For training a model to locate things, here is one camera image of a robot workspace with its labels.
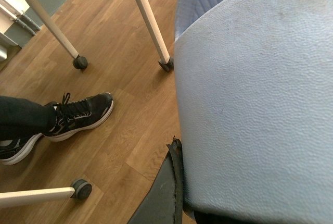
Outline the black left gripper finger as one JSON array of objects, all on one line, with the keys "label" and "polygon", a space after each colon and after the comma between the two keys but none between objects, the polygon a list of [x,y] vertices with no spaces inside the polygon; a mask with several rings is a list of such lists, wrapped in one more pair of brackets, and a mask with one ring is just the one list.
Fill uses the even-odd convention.
[{"label": "black left gripper finger", "polygon": [[182,223],[183,214],[195,220],[184,203],[184,165],[182,143],[173,138],[151,185],[128,223]]}]

